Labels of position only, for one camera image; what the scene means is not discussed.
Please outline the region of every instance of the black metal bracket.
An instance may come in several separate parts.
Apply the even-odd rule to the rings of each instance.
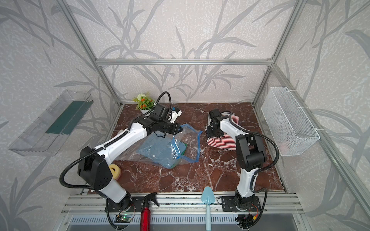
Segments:
[[[144,206],[144,198],[145,197],[136,197],[136,196],[132,196],[131,199],[132,199],[132,204],[135,206],[131,206],[129,210],[127,210],[126,212],[128,213],[133,213],[134,210],[136,213],[141,213],[141,211],[143,210],[143,206]],[[116,203],[109,203],[108,201],[108,212],[110,213],[119,213],[120,212],[120,208],[117,206]]]
[[[240,202],[240,201],[237,201],[236,196],[223,196],[221,197],[222,211],[224,212],[248,211],[249,212],[250,210],[251,212],[257,212],[257,209],[258,211],[261,211],[261,205],[260,205],[258,196],[253,195],[253,196],[244,198],[244,200],[245,201]],[[236,205],[241,204],[241,203],[245,204],[244,208],[238,209]]]

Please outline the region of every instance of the plastic bag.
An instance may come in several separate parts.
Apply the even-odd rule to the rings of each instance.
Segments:
[[[187,123],[182,132],[173,136],[168,133],[153,132],[131,145],[116,160],[130,160],[149,163],[171,169],[178,164],[199,161],[201,152],[200,135],[202,131]]]

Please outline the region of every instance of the trowel handle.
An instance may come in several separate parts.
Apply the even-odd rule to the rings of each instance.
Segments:
[[[211,231],[211,207],[207,204],[206,231]]]

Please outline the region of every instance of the white flower pot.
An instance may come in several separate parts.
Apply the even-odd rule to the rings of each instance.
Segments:
[[[140,109],[140,111],[141,111],[141,113],[145,114],[145,113],[147,113],[149,110],[141,110],[141,109]]]

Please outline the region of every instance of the brown marble tabletop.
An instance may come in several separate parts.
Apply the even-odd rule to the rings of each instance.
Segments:
[[[251,131],[261,133],[257,118],[251,103],[178,103],[182,115],[177,118],[180,124],[188,123],[201,134],[201,154],[199,162],[178,165],[166,169],[140,162],[116,160],[122,174],[118,183],[130,193],[151,192],[189,192],[203,191],[210,186],[214,191],[235,191],[239,183],[240,166],[236,160],[236,152],[222,150],[206,144],[205,126],[210,110],[219,108],[220,111],[230,110],[239,116],[239,124]],[[121,129],[126,129],[132,118],[141,115],[135,110],[135,104],[126,104],[118,119],[113,136]],[[266,152],[268,161],[271,156]],[[284,190],[275,167],[258,174],[255,189],[266,187],[269,190]]]

